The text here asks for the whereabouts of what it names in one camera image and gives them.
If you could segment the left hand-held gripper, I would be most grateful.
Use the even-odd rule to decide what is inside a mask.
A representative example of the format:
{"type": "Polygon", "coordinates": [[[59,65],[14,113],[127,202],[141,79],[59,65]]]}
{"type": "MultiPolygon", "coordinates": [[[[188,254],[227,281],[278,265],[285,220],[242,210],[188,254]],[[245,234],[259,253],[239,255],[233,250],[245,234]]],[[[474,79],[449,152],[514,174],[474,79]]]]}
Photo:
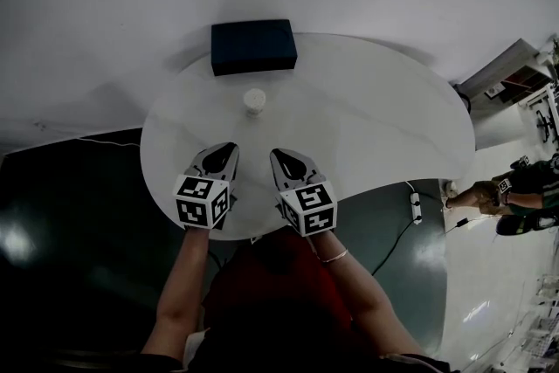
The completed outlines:
{"type": "Polygon", "coordinates": [[[239,146],[233,142],[219,143],[197,153],[189,166],[189,175],[179,175],[173,189],[179,226],[223,229],[236,201],[233,191],[238,160],[239,146]]]}

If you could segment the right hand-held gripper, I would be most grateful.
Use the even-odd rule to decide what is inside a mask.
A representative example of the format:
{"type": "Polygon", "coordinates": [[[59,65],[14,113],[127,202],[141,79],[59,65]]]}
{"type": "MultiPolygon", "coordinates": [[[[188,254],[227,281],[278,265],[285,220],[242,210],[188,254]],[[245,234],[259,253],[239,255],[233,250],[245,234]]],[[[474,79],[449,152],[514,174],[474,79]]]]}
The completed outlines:
{"type": "Polygon", "coordinates": [[[291,149],[273,149],[270,162],[282,218],[302,237],[333,230],[337,199],[316,163],[291,149]]]}

